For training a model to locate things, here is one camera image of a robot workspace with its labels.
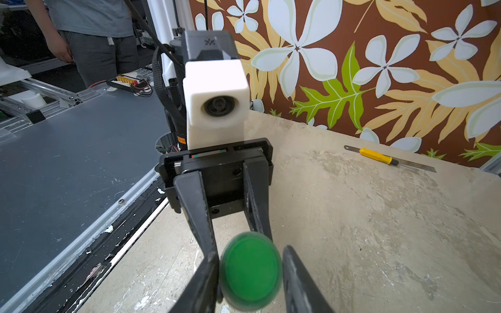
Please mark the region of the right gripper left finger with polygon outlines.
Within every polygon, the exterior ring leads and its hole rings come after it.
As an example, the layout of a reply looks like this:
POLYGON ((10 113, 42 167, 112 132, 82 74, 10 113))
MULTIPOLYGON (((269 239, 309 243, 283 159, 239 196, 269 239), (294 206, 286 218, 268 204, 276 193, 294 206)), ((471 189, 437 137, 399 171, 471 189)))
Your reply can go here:
POLYGON ((204 257, 170 313, 215 312, 218 286, 219 256, 211 252, 204 257))

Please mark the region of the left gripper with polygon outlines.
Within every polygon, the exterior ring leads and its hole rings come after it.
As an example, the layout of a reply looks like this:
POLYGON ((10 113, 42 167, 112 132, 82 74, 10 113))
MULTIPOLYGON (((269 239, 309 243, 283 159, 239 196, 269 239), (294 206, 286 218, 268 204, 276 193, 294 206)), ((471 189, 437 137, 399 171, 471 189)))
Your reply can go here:
POLYGON ((176 213, 184 209, 204 256, 219 257, 211 218, 243 210, 250 230, 273 240, 269 206, 272 156, 270 141, 260 138, 160 157, 155 171, 164 183, 163 190, 176 213))

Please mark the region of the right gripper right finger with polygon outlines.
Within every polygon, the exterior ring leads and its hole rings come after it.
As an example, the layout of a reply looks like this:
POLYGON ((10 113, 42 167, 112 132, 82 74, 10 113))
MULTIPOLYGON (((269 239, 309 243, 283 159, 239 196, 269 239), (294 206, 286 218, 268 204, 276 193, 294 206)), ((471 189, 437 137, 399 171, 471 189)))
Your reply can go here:
POLYGON ((283 250, 283 285, 288 313, 334 313, 294 248, 283 250))

